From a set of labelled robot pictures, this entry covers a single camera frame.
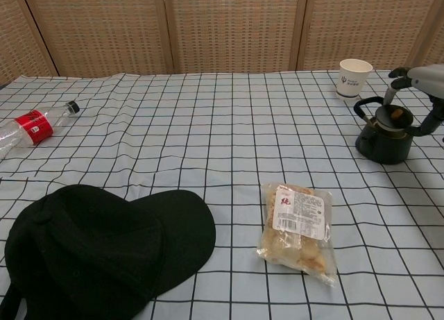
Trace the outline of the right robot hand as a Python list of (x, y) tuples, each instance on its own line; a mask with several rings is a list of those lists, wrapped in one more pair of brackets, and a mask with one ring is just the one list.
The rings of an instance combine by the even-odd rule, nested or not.
[(432, 102), (432, 110), (421, 125), (409, 126), (405, 132), (414, 137), (432, 134), (443, 123), (443, 64), (422, 67), (398, 67), (388, 74), (393, 81), (388, 85), (383, 104), (390, 104), (395, 94), (404, 88), (414, 87), (427, 94)]

